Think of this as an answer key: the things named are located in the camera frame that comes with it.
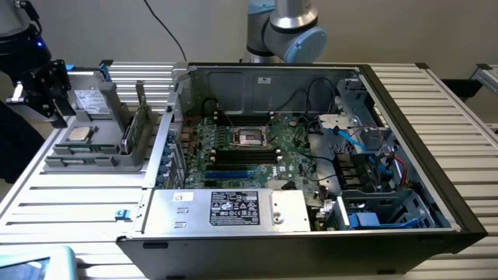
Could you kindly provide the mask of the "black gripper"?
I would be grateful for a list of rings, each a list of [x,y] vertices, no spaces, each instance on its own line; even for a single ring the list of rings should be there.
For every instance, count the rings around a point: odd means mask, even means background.
[[[69,103],[72,86],[64,60],[52,60],[37,69],[6,75],[13,84],[6,105],[18,113],[49,122],[53,128],[66,128],[64,118],[76,112]]]

